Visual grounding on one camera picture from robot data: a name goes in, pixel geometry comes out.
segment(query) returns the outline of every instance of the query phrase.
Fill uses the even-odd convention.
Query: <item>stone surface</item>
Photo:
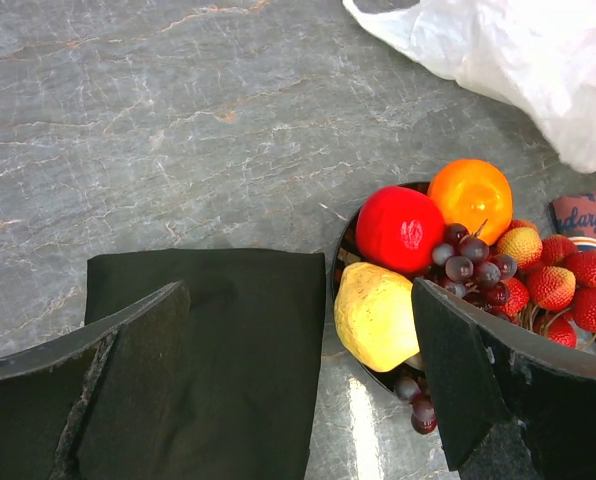
[[[524,114],[403,58],[340,0],[0,1],[0,356],[78,328],[93,255],[331,259],[372,191],[465,156],[498,165],[545,233],[550,199],[596,188]],[[307,478],[454,476],[330,318]]]

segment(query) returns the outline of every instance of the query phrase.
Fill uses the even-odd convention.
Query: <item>square black cloth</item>
[[[121,480],[131,470],[122,463],[135,453],[122,441],[129,432],[149,446],[150,458],[141,459],[145,479],[304,478],[320,369],[324,256],[232,249],[95,257],[85,323],[178,280],[191,307],[177,332],[182,347],[171,393],[153,412],[157,428],[141,431],[140,419],[132,420],[140,395],[116,389],[113,412],[94,410],[84,433],[81,473]],[[102,440],[93,433],[101,426],[108,432]],[[110,464],[115,472],[101,470]]]

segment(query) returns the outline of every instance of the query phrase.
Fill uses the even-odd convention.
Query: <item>fruit bowl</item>
[[[427,193],[429,182],[411,182],[399,185],[400,187],[409,188],[421,193]],[[358,222],[358,215],[360,208],[351,217],[336,245],[336,252],[334,257],[334,264],[331,274],[331,293],[333,300],[336,299],[338,290],[340,288],[340,280],[342,278],[343,270],[356,262],[364,261],[364,257],[358,251],[356,246],[356,224]],[[406,362],[400,364],[389,372],[375,372],[366,365],[360,365],[369,373],[374,380],[376,380],[385,389],[394,394],[394,385],[396,380],[400,378],[403,373],[414,380],[418,381],[421,386],[425,385],[425,375],[423,371],[422,359],[420,354],[411,357]]]

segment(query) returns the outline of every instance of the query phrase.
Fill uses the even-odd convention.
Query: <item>table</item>
[[[545,234],[549,199],[596,188],[523,113],[408,61],[340,0],[0,2],[0,356],[80,326],[94,255],[260,246],[331,261],[371,192],[459,157],[498,165]],[[456,478],[408,408],[329,315],[306,478]]]

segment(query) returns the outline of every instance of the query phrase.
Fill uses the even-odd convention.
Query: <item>yellow potato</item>
[[[388,372],[420,349],[411,307],[413,284],[370,263],[349,265],[334,303],[336,331],[361,363]]]

